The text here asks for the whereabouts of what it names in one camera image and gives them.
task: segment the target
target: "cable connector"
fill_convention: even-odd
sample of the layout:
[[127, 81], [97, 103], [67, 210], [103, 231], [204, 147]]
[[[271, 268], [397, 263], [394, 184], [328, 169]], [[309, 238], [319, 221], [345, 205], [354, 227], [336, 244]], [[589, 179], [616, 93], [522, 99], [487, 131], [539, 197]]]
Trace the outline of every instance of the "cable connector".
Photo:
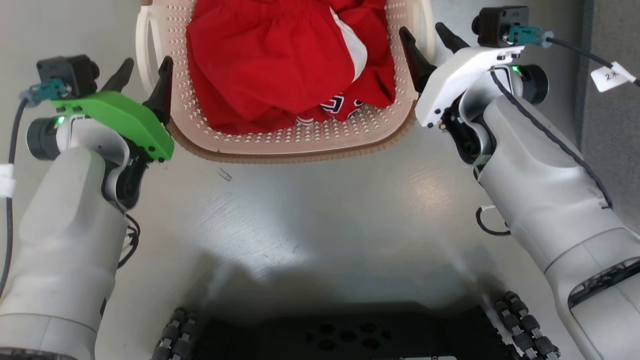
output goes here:
[[65, 85], [61, 79], [55, 78], [36, 84], [20, 93], [20, 100], [27, 100], [27, 108], [35, 108], [45, 100], [62, 99], [71, 93], [71, 86]]
[[0, 165], [0, 198], [12, 198], [14, 193], [13, 164], [2, 164]]
[[545, 31], [542, 28], [512, 26], [509, 33], [504, 34], [503, 40], [509, 45], [538, 45], [547, 49], [551, 46], [547, 39], [553, 37], [553, 31]]

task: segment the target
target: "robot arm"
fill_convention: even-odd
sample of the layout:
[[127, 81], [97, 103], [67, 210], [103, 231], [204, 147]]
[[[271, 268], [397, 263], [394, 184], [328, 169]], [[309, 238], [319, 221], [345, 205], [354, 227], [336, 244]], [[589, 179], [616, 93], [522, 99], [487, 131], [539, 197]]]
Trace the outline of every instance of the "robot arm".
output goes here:
[[0, 355], [94, 359], [130, 226], [126, 213], [139, 199], [148, 164], [173, 153], [164, 128], [172, 61], [165, 59], [144, 104], [120, 94], [131, 60], [100, 92], [97, 67], [85, 56], [40, 61], [38, 69], [43, 82], [69, 85], [54, 102], [67, 114], [28, 129], [31, 153], [53, 163], [20, 224], [20, 249], [0, 303]]
[[[414, 76], [422, 93], [416, 116], [423, 126], [448, 132], [460, 158], [473, 166], [514, 239], [545, 274], [557, 312], [583, 355], [633, 359], [640, 354], [640, 241], [575, 161], [582, 162], [579, 151], [532, 105], [546, 97], [544, 72], [506, 66], [524, 47], [502, 41], [499, 29], [509, 24], [499, 14], [518, 17], [511, 21], [526, 26], [524, 9], [483, 10], [474, 27], [479, 42], [492, 47], [465, 48], [439, 24], [438, 33], [455, 54], [437, 69], [414, 56], [411, 42], [404, 41], [412, 75], [422, 77]], [[498, 15], [494, 20], [492, 13]], [[401, 30], [401, 37], [410, 40], [406, 32]], [[426, 86], [419, 88], [420, 82]], [[533, 344], [539, 332], [514, 335], [528, 358], [557, 358], [534, 345], [521, 346]]]

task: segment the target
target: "basket rim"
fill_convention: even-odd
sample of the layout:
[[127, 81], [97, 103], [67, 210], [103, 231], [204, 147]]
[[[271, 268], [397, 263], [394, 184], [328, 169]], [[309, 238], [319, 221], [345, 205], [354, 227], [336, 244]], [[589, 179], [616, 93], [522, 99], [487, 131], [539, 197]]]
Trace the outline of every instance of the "basket rim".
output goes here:
[[175, 142], [183, 149], [199, 158], [219, 162], [233, 164], [295, 164], [295, 163], [311, 163], [315, 161], [326, 161], [334, 159], [352, 158], [355, 156], [372, 154], [377, 151], [388, 149], [395, 145], [404, 136], [409, 133], [416, 123], [414, 101], [409, 115], [403, 123], [390, 135], [377, 142], [368, 143], [354, 147], [348, 147], [339, 150], [328, 150], [319, 152], [299, 153], [299, 154], [229, 154], [224, 152], [216, 152], [203, 149], [187, 138], [180, 128], [174, 123], [173, 117], [167, 127], [169, 134]]

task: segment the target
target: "floor scratch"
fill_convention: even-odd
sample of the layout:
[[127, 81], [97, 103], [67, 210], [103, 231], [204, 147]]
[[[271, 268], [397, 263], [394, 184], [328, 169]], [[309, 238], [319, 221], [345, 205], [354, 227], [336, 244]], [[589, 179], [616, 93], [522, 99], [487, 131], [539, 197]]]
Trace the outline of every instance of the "floor scratch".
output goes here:
[[229, 175], [228, 172], [224, 171], [222, 168], [219, 168], [219, 169], [220, 171], [222, 171], [222, 172], [218, 172], [218, 175], [220, 175], [220, 177], [222, 177], [224, 180], [227, 180], [227, 181], [233, 180], [233, 177]]

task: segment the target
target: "floor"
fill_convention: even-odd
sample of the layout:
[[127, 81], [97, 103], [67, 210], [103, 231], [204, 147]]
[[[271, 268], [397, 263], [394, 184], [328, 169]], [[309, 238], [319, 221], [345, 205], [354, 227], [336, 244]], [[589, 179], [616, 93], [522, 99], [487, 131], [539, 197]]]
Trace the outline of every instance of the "floor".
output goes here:
[[[436, 21], [470, 44], [475, 14], [482, 6], [504, 4], [432, 2]], [[0, 14], [0, 33], [15, 34], [0, 39], [0, 78], [13, 84], [0, 88], [7, 113], [18, 92], [37, 82], [38, 59], [86, 53], [109, 74], [134, 56], [134, 1], [10, 4], [14, 11]], [[579, 40], [580, 1], [529, 5], [532, 21]], [[552, 94], [541, 108], [575, 139], [575, 75], [567, 70], [576, 59], [561, 51], [527, 50], [523, 63], [547, 69]], [[448, 55], [440, 46], [437, 62]], [[125, 93], [143, 100], [140, 80], [134, 77]], [[51, 111], [29, 110], [26, 120]], [[7, 134], [9, 120], [0, 126]], [[31, 158], [23, 145], [18, 162], [20, 217], [47, 163]], [[180, 305], [239, 323], [359, 303], [417, 302], [448, 315], [504, 290], [521, 295], [563, 359], [582, 359], [531, 258], [514, 239], [488, 236], [476, 225], [475, 210], [489, 203], [448, 136], [436, 130], [416, 127], [376, 154], [301, 165], [211, 163], [178, 148], [173, 161], [146, 174], [132, 212], [142, 226], [141, 245], [117, 274], [97, 359], [148, 359], [168, 315]], [[498, 216], [488, 223], [501, 225]]]

